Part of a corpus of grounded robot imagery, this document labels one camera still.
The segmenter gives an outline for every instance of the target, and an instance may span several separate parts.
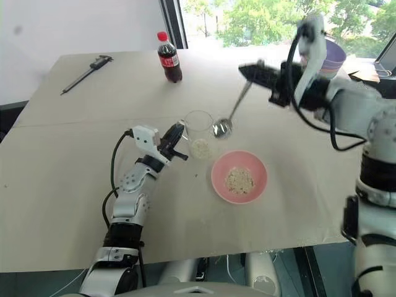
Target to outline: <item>metal spoon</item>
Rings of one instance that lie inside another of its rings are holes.
[[[231,135],[232,130],[233,130],[233,123],[232,123],[232,117],[238,108],[239,104],[241,103],[242,99],[245,97],[246,93],[250,89],[252,85],[252,82],[247,81],[245,83],[245,86],[242,89],[241,94],[239,95],[238,100],[235,103],[234,109],[232,110],[230,116],[228,119],[223,118],[223,119],[218,119],[214,124],[213,124],[213,134],[216,138],[227,138],[228,136]]]

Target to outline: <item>bottle label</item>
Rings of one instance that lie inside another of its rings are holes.
[[[163,67],[175,67],[179,65],[179,59],[177,54],[170,58],[160,57],[160,60]]]

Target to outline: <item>rice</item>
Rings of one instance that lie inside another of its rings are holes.
[[[211,157],[209,143],[205,139],[197,139],[190,145],[190,151],[194,158],[208,159]]]
[[[225,185],[233,194],[249,194],[254,188],[254,180],[249,170],[235,167],[228,173]]]

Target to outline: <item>spoon handle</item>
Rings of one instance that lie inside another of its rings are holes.
[[[239,104],[241,103],[242,99],[245,97],[246,93],[250,89],[251,85],[252,85],[252,82],[247,80],[245,83],[245,86],[242,89],[241,94],[239,95],[238,101],[235,103],[234,109],[232,110],[230,117],[228,118],[230,121],[231,121],[236,109],[238,108]]]

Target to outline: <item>coca-cola bottle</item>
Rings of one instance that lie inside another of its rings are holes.
[[[165,71],[165,76],[170,82],[178,82],[183,78],[183,75],[176,48],[169,42],[166,32],[158,32],[157,37],[161,41],[161,45],[158,47],[158,55]]]

